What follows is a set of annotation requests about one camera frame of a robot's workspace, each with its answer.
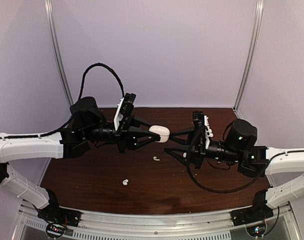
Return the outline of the cream rounded earbud charging case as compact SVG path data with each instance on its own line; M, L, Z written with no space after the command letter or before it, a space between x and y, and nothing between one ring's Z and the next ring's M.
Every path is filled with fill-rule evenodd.
M149 128L149 131L160 136L160 139L157 141L157 143L165 143L169 140L170 130L165 126L152 125Z

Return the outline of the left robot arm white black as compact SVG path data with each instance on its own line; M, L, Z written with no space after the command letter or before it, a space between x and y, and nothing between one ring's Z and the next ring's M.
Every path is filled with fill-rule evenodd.
M100 142L116 144L119 152L136 150L149 143L165 142L169 130L150 125L131 113L135 94L127 94L118 105L113 121L107 121L95 98L86 96L70 107L66 127L48 133L13 135L0 133L0 187L30 202L38 217L62 227L76 227L81 213L59 206L55 193L19 174L9 163L21 159L74 159Z

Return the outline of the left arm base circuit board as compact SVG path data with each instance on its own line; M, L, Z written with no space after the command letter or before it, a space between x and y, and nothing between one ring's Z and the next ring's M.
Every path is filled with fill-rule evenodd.
M67 227L59 223L49 223L45 228L45 233L52 239L62 237L67 231Z

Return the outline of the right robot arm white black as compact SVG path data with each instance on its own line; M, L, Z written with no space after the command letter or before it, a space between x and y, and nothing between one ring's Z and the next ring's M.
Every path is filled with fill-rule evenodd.
M231 122L224 131L223 140L213 140L208 117L197 113L193 117L193 130L173 133L170 140L178 147L164 151L184 165L191 180L199 188L211 193L230 194L241 191L259 178L276 173L301 172L302 175L280 186L257 192L252 206L231 212L234 226L263 221L274 216L274 209L284 203L304 196L304 148L274 148L256 146L257 128L243 119ZM252 180L231 190L210 189L201 185L193 176L190 165L199 169L204 160L237 165L237 171Z

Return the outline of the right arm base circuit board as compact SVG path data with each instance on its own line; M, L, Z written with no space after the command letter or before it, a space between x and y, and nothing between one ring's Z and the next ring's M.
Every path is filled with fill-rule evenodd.
M250 225L246 227L246 231L249 236L253 238L259 238L265 234L267 230L267 226L264 223L260 223L257 225Z

